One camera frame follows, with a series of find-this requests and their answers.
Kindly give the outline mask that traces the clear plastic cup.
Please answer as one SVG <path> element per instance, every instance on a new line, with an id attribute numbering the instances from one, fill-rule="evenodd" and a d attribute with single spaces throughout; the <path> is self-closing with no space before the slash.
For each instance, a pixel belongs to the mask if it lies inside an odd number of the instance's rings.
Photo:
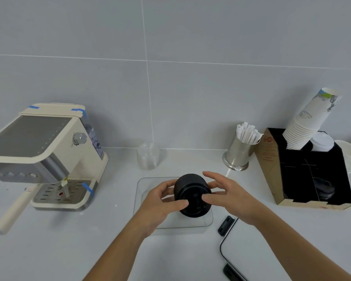
<path id="1" fill-rule="evenodd" d="M 153 170 L 159 165 L 160 150 L 153 143 L 143 143 L 137 148 L 137 162 L 143 170 Z"/>

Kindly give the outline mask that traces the stack of white cup lids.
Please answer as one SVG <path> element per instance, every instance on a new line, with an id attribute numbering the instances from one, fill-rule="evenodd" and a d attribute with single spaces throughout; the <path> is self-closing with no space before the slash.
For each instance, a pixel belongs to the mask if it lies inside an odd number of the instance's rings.
<path id="1" fill-rule="evenodd" d="M 325 132 L 316 132 L 310 139 L 312 151 L 328 152 L 334 147 L 334 140 Z"/>

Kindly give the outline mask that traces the person's right hand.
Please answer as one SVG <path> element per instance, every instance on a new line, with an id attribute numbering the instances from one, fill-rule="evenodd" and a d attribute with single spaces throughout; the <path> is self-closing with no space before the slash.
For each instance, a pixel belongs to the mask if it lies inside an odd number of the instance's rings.
<path id="1" fill-rule="evenodd" d="M 270 209 L 255 199 L 234 180 L 211 171 L 203 171 L 203 175 L 213 180 L 208 183 L 210 189 L 223 189 L 223 191 L 213 193 L 227 194 L 228 205 L 223 207 L 230 214 L 256 227 L 271 220 L 272 213 Z"/>

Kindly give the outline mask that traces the white tray with black rim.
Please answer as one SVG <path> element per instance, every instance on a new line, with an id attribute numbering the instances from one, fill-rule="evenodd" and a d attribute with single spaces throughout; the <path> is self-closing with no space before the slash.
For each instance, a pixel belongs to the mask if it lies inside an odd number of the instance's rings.
<path id="1" fill-rule="evenodd" d="M 219 251 L 240 281 L 291 281 L 260 232 L 239 218 L 234 219 Z"/>

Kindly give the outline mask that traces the person's left forearm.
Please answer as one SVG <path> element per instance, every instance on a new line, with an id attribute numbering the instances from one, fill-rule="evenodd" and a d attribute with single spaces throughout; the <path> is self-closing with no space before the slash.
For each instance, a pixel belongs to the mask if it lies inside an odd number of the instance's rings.
<path id="1" fill-rule="evenodd" d="M 142 242 L 158 225 L 131 219 L 83 281 L 127 281 Z"/>

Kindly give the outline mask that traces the person's left hand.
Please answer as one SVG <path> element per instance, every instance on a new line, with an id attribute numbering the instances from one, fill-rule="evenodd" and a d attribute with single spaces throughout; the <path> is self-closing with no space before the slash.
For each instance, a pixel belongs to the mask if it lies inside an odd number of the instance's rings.
<path id="1" fill-rule="evenodd" d="M 162 203 L 174 200 L 174 185 L 177 179 L 164 181 L 150 190 L 130 224 L 144 239 L 166 219 L 168 214 L 162 212 Z"/>

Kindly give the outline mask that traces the stack of black cup lids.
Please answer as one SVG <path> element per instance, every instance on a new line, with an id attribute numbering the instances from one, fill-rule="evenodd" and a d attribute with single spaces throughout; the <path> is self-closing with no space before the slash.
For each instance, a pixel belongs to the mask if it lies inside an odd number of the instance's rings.
<path id="1" fill-rule="evenodd" d="M 335 194 L 335 187 L 331 182 L 322 178 L 313 177 L 313 183 L 320 201 L 327 201 Z"/>

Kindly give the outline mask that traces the cream espresso machine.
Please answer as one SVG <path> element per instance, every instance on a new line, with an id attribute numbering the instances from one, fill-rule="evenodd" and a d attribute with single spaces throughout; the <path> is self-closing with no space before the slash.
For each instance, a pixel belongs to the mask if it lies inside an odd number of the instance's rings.
<path id="1" fill-rule="evenodd" d="M 41 184 L 31 200 L 39 210 L 82 211 L 94 193 L 108 163 L 83 105 L 37 103 L 26 108 L 0 130 L 0 180 Z M 74 145 L 73 134 L 83 132 L 87 142 Z"/>

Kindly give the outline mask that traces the stack of plain white cups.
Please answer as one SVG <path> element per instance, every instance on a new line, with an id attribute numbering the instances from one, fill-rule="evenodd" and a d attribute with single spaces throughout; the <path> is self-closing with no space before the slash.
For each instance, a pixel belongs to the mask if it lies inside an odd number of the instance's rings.
<path id="1" fill-rule="evenodd" d="M 343 140 L 335 140 L 335 143 L 342 150 L 347 173 L 351 174 L 351 143 L 343 141 Z"/>

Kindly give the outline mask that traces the black latch clip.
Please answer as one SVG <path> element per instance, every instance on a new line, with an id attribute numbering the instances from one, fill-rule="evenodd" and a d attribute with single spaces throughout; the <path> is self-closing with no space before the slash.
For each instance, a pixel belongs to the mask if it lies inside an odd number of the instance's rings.
<path id="1" fill-rule="evenodd" d="M 218 234 L 222 237 L 225 237 L 225 235 L 229 232 L 230 228 L 234 225 L 234 222 L 235 219 L 228 215 L 218 227 Z"/>
<path id="2" fill-rule="evenodd" d="M 229 279 L 229 281 L 240 281 L 239 277 L 236 275 L 236 272 L 229 266 L 229 264 L 225 264 L 223 273 Z"/>

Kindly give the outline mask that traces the stack of printed paper cups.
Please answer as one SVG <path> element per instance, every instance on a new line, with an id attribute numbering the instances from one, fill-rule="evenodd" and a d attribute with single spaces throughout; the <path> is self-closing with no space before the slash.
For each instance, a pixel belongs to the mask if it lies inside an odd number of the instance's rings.
<path id="1" fill-rule="evenodd" d="M 341 93 L 334 89 L 320 89 L 283 132 L 286 149 L 301 150 L 319 131 L 341 98 Z"/>

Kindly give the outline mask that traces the steel cylinder holder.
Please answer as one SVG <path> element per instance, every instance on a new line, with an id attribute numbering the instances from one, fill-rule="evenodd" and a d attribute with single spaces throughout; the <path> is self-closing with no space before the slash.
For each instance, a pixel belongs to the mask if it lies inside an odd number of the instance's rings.
<path id="1" fill-rule="evenodd" d="M 234 171 L 246 170 L 249 166 L 249 159 L 259 143 L 260 141 L 255 144 L 244 143 L 234 134 L 228 150 L 222 156 L 223 163 Z"/>

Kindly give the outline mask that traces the black round container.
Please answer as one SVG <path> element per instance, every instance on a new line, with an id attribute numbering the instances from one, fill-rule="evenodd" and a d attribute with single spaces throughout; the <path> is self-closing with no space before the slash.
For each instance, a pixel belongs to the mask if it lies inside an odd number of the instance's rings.
<path id="1" fill-rule="evenodd" d="M 211 204 L 203 201 L 203 194 L 211 194 L 211 190 L 204 178 L 197 174 L 185 174 L 179 177 L 174 185 L 174 200 L 189 202 L 180 212 L 190 218 L 202 217 L 211 209 Z"/>

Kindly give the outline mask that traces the cardboard organizer box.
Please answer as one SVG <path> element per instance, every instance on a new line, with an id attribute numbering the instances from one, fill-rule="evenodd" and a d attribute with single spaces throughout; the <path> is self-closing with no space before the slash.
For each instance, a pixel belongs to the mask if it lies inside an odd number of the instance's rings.
<path id="1" fill-rule="evenodd" d="M 286 149 L 285 129 L 267 128 L 255 154 L 275 203 L 280 206 L 345 210 L 351 207 L 351 185 L 341 148 L 312 151 L 308 142 L 301 150 Z M 325 179 L 335 194 L 320 201 L 313 177 Z"/>

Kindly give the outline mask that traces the bundle of white wrapped straws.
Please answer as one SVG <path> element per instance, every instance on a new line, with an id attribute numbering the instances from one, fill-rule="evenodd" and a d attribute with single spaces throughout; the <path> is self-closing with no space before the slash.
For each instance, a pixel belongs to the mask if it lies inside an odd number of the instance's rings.
<path id="1" fill-rule="evenodd" d="M 241 142 L 255 145 L 261 140 L 263 133 L 260 133 L 254 125 L 244 122 L 237 125 L 235 135 Z"/>

